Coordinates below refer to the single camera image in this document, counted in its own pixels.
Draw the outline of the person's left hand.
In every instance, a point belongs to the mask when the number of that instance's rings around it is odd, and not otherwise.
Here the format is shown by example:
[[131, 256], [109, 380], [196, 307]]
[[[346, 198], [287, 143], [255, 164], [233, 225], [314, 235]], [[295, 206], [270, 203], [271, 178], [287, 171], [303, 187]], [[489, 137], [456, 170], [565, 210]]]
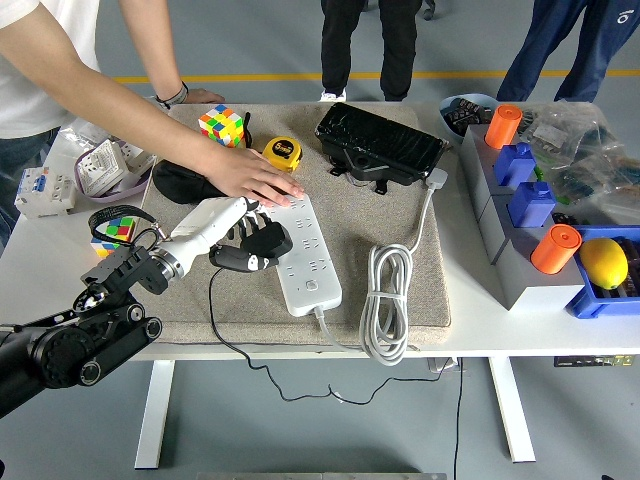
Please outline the person's left hand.
[[304, 196], [304, 188], [290, 174], [252, 149], [215, 148], [198, 170], [225, 195], [245, 197], [267, 207], [288, 207], [291, 198]]

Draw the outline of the person's right hand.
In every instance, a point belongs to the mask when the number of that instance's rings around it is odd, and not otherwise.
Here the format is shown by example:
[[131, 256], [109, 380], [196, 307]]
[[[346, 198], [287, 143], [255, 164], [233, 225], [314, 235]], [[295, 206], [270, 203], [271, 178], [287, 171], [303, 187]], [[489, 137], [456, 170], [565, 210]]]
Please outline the person's right hand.
[[190, 89], [184, 100], [185, 104], [220, 104], [224, 102], [223, 96], [204, 88]]

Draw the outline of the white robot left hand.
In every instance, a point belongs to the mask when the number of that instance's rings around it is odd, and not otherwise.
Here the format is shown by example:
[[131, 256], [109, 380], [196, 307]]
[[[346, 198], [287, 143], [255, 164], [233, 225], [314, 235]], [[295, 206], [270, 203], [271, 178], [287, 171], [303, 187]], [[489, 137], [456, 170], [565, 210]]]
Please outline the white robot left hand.
[[199, 255], [208, 254], [214, 266], [251, 273], [279, 264], [276, 257], [256, 254], [239, 247], [218, 244], [247, 214], [264, 213], [255, 201], [240, 198], [208, 198], [202, 200], [174, 230], [169, 239], [151, 250], [150, 256], [160, 262], [168, 279], [183, 278]]

